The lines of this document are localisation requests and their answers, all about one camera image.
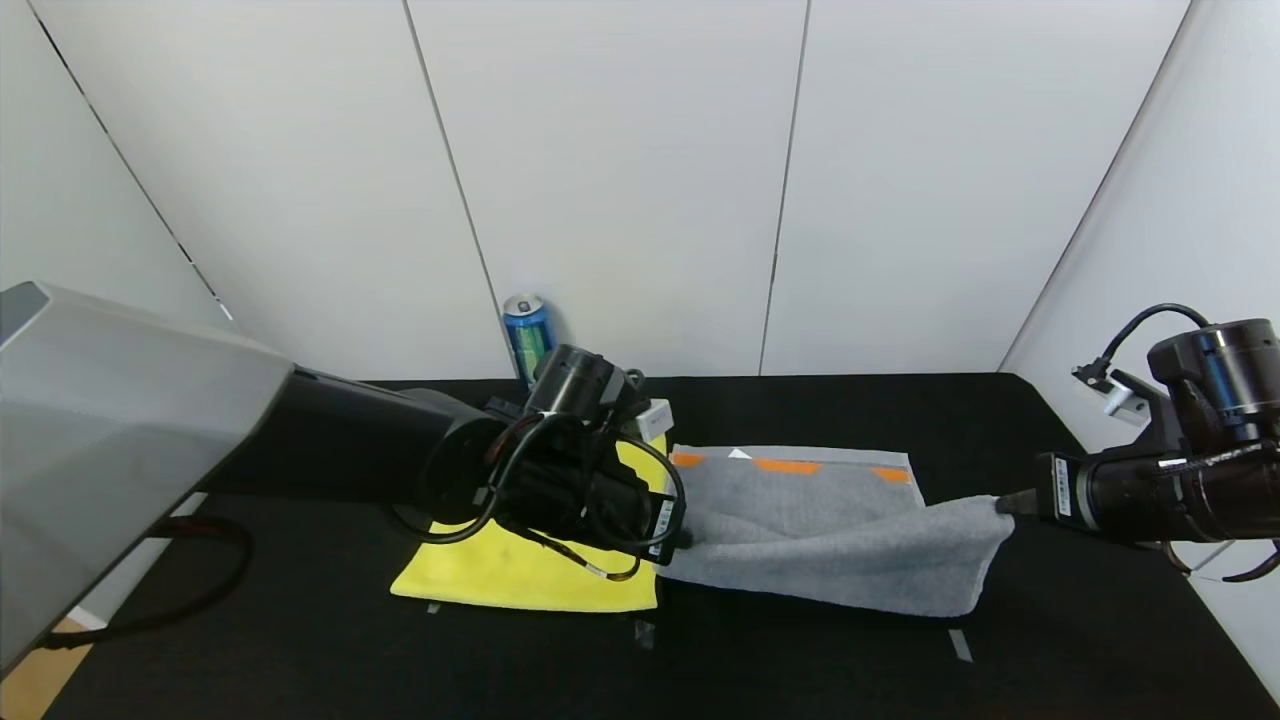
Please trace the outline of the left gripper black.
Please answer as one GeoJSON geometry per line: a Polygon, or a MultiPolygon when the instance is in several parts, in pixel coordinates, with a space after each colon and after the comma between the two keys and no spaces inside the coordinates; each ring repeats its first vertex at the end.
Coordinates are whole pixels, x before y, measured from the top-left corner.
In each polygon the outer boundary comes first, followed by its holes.
{"type": "Polygon", "coordinates": [[[685,505],[671,495],[622,491],[598,503],[598,534],[608,550],[669,566],[675,555],[694,546],[684,527],[685,505]]]}

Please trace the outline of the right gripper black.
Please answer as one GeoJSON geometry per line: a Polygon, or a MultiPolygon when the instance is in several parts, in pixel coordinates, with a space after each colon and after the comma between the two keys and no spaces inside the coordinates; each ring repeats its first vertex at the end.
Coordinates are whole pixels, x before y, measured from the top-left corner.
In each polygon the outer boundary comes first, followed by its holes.
{"type": "Polygon", "coordinates": [[[1155,457],[1074,457],[1042,454],[1034,488],[1001,495],[997,512],[1038,516],[1108,542],[1180,539],[1184,519],[1169,477],[1155,475],[1155,457]]]}

